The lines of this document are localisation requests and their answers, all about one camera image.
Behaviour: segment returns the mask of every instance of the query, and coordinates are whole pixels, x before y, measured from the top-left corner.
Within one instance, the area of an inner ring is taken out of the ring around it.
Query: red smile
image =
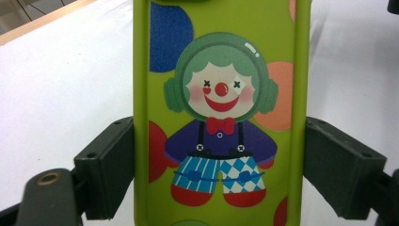
[[[232,109],[235,106],[235,104],[237,104],[238,97],[230,102],[227,102],[227,103],[218,103],[218,102],[212,101],[211,99],[209,99],[208,97],[205,96],[205,101],[208,104],[208,106],[210,106],[213,110],[219,111],[219,112],[226,112],[226,111]]]

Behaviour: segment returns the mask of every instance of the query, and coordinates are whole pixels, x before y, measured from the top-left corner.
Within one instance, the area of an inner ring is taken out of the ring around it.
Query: cartoon clown illustration
[[[272,167],[278,147],[249,119],[272,111],[279,89],[255,45],[231,33],[194,40],[164,92],[170,110],[194,118],[166,141],[168,161],[179,166],[171,182],[173,199],[201,206],[221,185],[232,206],[261,202],[264,170]]]

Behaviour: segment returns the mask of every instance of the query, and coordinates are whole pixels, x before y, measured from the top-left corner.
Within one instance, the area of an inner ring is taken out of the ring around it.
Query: clown's eye
[[[203,84],[204,87],[211,87],[210,81],[204,80],[203,82],[204,82],[204,84]]]
[[[232,81],[232,83],[229,84],[229,87],[231,87],[233,90],[235,90],[235,92],[237,92],[238,94],[241,93],[241,91],[243,90],[243,88],[246,86],[246,83],[240,79],[240,77],[237,75],[235,76],[234,81]]]

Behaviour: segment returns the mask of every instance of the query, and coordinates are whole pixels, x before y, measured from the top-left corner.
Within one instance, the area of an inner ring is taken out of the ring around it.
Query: tiled floor
[[[0,35],[75,0],[0,0]]]

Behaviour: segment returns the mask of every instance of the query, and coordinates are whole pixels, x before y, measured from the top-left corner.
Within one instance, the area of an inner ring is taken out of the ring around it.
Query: green phone case
[[[299,225],[310,0],[135,0],[137,226]]]

